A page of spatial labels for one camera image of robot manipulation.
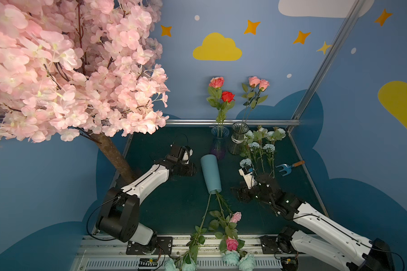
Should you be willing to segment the blue rose stem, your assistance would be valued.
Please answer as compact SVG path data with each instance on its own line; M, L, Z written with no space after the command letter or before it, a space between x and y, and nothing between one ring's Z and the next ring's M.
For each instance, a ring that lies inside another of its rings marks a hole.
M258 153L259 153L259 159L260 159L260 164L262 166L262 171L265 173L265 165L264 165L264 159L267 154L267 152L264 150L264 138L267 134L267 130L263 128L262 126L259 126L256 131L254 131L254 139L255 142L259 145L258 147Z
M214 230L216 227L216 223L217 223L217 221L215 221L215 218L212 217L212 220L209 223L209 231L213 232L214 236L217 234L217 232ZM225 264L227 264L228 266L236 266L240 271L252 271L256 266L256 259L255 259L254 255L252 255L248 252L245 255L245 257L242 257L242 258L240 258L239 253L237 253L235 251L234 252L225 252L225 253L222 253L220 251L220 253L222 256L222 260L225 262Z

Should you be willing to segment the blue flower bunch purple vase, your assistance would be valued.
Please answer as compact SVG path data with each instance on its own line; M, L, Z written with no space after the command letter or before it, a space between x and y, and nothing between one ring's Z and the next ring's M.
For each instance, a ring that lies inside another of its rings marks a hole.
M282 141L286 137L286 131L282 128L274 127L273 131L267 133L267 140L272 143Z

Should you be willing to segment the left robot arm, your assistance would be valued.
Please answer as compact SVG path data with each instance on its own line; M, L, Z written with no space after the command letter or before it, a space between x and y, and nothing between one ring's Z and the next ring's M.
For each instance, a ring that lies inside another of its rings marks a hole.
M152 246L157 234L139 222L140 205L170 176L193 176L197 168L191 162L193 150L189 146L171 145L170 153L136 181L122 188L108 190L95 227L121 242Z

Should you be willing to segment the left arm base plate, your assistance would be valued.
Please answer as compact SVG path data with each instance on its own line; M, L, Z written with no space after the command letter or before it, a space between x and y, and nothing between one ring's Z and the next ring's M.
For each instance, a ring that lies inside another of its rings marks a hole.
M173 248L173 237L158 236L153 238L148 245L142 245L137 242L128 242L127 255L171 255Z

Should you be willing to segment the purple ribbed glass vase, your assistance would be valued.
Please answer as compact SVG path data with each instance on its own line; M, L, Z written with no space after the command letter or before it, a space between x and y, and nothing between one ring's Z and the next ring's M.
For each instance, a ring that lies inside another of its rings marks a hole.
M213 136L211 154L221 160L226 155L226 139L229 136L229 130L224 126L215 126L212 128L211 134Z

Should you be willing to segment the clear ribbed glass vase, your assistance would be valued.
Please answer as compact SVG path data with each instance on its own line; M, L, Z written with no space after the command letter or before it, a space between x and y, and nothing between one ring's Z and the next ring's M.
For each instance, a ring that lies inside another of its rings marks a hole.
M242 144L245 140L245 134L249 131L249 126L243 122L238 121L232 125L232 135L228 142L228 151L232 155L239 155L242 150Z

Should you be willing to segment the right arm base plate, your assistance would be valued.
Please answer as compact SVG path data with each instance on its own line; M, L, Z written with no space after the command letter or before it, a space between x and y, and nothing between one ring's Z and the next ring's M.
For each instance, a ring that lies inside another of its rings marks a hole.
M279 236L261 236L260 244L262 248L262 253L266 254L283 254L284 250L281 248L281 240Z

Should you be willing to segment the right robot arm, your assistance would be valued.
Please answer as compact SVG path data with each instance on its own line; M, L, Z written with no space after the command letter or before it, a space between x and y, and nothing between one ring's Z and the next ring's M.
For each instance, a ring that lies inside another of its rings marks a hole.
M276 248L280 252L304 253L340 271L395 270L393 254L383 240L372 241L348 230L295 194L284 192L270 176L243 170L240 175L245 183L233 190L240 202L256 199L268 205L275 215L319 236L314 238L299 229L285 227L276 238Z

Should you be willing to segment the light blue ceramic vase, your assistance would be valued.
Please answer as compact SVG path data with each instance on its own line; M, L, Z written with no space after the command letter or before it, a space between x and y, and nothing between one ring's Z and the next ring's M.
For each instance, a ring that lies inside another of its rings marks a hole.
M222 189L218 160L216 156L212 154L204 155L201 158L201 168L208 193L209 194L220 193Z

